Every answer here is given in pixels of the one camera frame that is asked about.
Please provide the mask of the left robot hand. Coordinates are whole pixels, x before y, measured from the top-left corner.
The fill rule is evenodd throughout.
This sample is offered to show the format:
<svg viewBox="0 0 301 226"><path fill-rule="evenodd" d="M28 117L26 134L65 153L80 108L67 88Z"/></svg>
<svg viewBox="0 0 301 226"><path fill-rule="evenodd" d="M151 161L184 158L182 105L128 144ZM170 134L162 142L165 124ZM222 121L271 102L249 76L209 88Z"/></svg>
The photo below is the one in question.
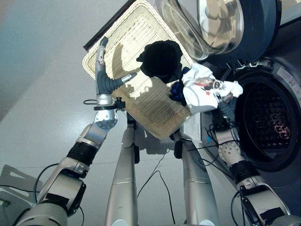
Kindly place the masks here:
<svg viewBox="0 0 301 226"><path fill-rule="evenodd" d="M107 43L108 38L104 36L99 43L95 61L96 101L97 105L100 106L112 105L113 100L111 95L113 91L115 91L117 88L120 88L137 75L136 72L132 72L115 80L107 75L104 60Z"/></svg>

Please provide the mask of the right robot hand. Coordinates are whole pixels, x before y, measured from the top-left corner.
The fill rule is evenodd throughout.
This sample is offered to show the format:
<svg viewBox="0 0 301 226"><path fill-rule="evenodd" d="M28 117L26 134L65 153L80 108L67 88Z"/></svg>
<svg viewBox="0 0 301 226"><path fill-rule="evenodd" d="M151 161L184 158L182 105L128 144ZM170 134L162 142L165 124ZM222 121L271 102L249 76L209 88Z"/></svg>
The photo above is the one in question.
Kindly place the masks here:
<svg viewBox="0 0 301 226"><path fill-rule="evenodd" d="M235 121L236 102L237 98L234 97L228 102L221 99L218 103L217 109L221 112L222 116L229 118L231 122Z"/></svg>

